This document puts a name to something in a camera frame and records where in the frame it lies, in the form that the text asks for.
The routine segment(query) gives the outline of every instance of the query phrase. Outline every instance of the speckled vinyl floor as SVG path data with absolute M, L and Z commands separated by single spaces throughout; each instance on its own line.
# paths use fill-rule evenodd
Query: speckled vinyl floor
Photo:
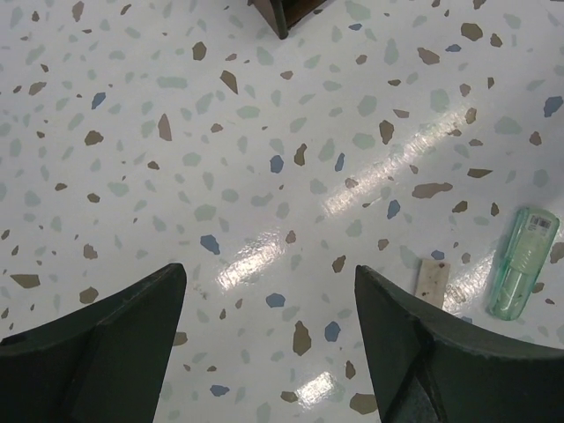
M 0 337 L 177 261 L 156 422 L 375 421 L 354 266 L 434 257 L 445 309 L 562 347 L 561 234 L 521 319 L 483 309 L 517 208 L 564 216 L 564 4 L 332 0 L 285 41 L 244 0 L 0 17 Z

